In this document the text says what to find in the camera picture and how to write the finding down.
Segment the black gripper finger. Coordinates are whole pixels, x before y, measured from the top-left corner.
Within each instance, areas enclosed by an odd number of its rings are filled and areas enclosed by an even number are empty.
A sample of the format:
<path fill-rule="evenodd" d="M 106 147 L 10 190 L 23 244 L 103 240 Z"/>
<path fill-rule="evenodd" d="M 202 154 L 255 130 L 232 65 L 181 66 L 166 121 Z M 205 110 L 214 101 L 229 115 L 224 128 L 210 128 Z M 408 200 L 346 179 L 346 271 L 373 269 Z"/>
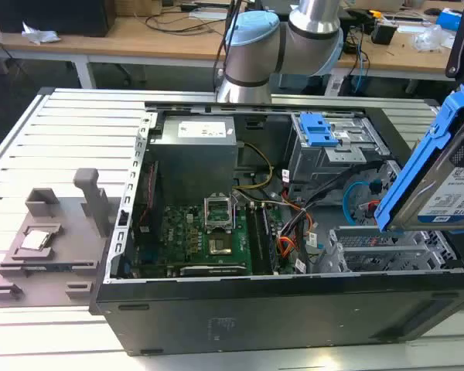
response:
<path fill-rule="evenodd" d="M 455 81 L 460 81 L 464 75 L 464 62 L 462 55 L 464 53 L 464 9 L 462 11 L 459 29 L 455 35 L 455 41 L 449 55 L 449 61 L 445 68 L 445 75 Z"/>

